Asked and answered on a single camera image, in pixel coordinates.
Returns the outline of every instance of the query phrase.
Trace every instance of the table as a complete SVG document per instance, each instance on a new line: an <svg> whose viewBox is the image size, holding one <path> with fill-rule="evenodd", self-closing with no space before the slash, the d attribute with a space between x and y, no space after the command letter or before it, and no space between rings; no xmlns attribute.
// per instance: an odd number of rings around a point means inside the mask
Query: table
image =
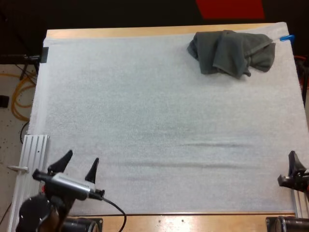
<svg viewBox="0 0 309 232"><path fill-rule="evenodd" d="M234 24L203 25L180 27L152 28L112 28L112 29L61 29L48 30L47 38L102 38L132 37L187 34L196 31L243 30L253 29L270 24ZM279 212L267 213L206 213L206 214L174 214L174 215L132 215L128 216L125 231L266 231L266 217L280 215ZM123 222L122 216L102 216L105 232L118 231Z"/></svg>

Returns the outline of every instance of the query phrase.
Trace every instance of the gray towel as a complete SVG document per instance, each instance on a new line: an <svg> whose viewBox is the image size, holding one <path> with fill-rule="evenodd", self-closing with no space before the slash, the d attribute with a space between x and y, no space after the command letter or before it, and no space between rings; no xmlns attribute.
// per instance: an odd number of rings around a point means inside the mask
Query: gray towel
<svg viewBox="0 0 309 232"><path fill-rule="evenodd" d="M231 30L197 32L188 52L199 61L201 73L227 73L251 76L252 66L267 72L275 59L275 43L263 34L236 33Z"/></svg>

